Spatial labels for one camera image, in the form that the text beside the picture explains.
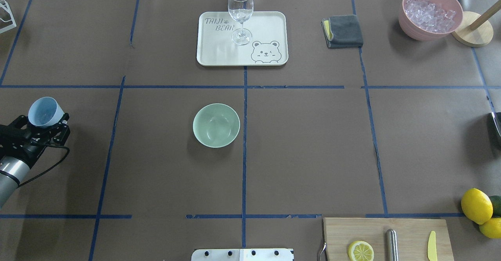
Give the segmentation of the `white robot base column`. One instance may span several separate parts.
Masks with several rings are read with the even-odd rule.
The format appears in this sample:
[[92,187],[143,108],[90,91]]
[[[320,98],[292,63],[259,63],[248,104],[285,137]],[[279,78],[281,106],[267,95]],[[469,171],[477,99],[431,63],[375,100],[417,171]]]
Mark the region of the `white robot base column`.
[[293,261],[289,248],[226,248],[199,249],[191,255],[192,261]]

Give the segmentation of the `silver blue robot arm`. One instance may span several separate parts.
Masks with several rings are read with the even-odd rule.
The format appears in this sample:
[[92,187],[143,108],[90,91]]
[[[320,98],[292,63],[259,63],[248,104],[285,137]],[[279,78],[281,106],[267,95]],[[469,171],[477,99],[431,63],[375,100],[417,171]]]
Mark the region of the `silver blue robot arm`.
[[[34,181],[65,160],[70,149],[65,143],[70,135],[67,124],[70,115],[64,113],[54,125],[46,128],[33,125],[20,115],[9,125],[0,126],[0,204],[3,206],[19,187]],[[47,148],[61,148],[66,154],[52,167],[22,182]]]

